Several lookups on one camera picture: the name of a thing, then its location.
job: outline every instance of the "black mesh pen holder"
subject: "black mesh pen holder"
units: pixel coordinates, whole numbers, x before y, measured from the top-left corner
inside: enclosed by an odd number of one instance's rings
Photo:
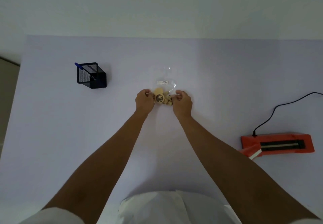
[[[107,74],[98,66],[96,62],[82,63],[77,67],[77,82],[84,84],[91,89],[107,87]]]

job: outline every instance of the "white shirt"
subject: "white shirt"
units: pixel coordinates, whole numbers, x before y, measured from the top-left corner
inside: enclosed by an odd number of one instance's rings
[[[198,193],[149,192],[122,201],[116,224],[187,223],[239,224],[230,206]],[[299,220],[293,224],[322,224],[321,220]],[[84,224],[75,214],[59,208],[41,210],[20,224]]]

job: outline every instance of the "person's left arm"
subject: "person's left arm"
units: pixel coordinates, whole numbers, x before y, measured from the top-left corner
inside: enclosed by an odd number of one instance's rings
[[[135,113],[76,169],[43,209],[61,208],[79,216],[86,224],[96,223],[153,107],[151,91],[140,91]]]

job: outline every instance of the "person's right arm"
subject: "person's right arm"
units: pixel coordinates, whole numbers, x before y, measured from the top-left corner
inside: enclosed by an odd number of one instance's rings
[[[184,91],[173,96],[173,110],[197,157],[242,223],[287,224],[317,217],[291,197],[256,163],[219,140],[191,116]]]

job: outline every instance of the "person's right hand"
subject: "person's right hand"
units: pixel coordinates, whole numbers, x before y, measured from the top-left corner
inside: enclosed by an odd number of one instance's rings
[[[185,91],[176,91],[172,96],[173,111],[177,119],[191,117],[192,100]]]

